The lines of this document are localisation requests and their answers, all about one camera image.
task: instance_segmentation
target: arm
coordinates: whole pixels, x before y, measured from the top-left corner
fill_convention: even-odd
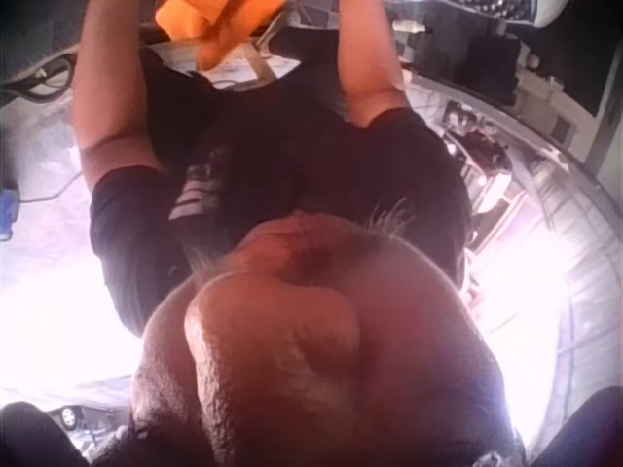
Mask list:
[[[338,68],[356,126],[367,127],[386,110],[409,107],[382,0],[340,1]]]
[[[91,0],[87,9],[72,121],[90,189],[116,168],[162,170],[147,134],[138,14],[138,0]]]

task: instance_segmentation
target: orange cloth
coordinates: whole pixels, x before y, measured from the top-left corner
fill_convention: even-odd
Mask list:
[[[248,37],[285,0],[167,0],[156,23],[172,41],[200,39],[197,68],[209,70]]]

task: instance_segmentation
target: man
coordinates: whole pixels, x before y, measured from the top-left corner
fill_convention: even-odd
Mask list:
[[[93,248],[144,339],[99,465],[510,465],[501,372],[453,285],[466,190],[382,1],[341,1],[349,122],[305,60],[225,94],[141,67],[137,28],[136,0],[91,0],[76,70]]]

